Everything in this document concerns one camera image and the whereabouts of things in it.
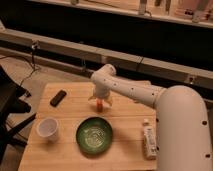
small white cup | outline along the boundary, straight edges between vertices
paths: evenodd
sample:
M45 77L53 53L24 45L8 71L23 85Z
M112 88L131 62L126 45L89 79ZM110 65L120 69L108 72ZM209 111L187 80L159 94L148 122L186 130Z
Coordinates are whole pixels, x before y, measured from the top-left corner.
M58 121L54 118L45 118L37 125L37 134L51 142L59 139Z

white bottle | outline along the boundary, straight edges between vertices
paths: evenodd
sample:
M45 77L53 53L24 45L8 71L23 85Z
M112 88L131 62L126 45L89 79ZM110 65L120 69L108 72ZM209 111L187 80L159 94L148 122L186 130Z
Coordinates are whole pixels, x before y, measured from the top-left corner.
M145 157L148 160L156 159L156 137L154 128L150 125L148 119L144 119L143 122L143 134L144 134L144 151Z

green ceramic bowl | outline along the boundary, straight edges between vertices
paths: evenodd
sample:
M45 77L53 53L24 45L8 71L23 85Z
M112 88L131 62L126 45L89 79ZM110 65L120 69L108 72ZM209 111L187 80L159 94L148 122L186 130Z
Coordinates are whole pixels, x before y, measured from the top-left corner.
M84 153L100 154L110 147L112 134L112 127L106 120L92 117L80 124L76 140Z

black chair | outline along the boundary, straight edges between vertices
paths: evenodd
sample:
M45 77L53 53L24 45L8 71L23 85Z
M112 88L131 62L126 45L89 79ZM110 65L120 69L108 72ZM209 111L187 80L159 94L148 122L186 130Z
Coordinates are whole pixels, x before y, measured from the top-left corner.
M0 163L8 144L22 147L27 144L14 136L35 119L35 114L9 130L6 126L6 120L10 113L30 112L31 107L19 99L26 91L26 89L13 82L0 66Z

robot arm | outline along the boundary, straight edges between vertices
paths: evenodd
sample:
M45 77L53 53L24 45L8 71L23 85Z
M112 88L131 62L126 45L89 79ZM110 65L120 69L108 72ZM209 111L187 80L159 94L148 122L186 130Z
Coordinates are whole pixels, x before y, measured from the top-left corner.
M109 64L94 72L93 97L108 100L113 90L156 109L158 171L213 171L207 109L196 91L140 85L115 75Z
M143 85L129 80L114 77L116 70L112 65L105 65L94 72L91 80L96 85L94 97L107 99L110 90L141 102L149 107L155 108L160 95L165 88L154 85Z

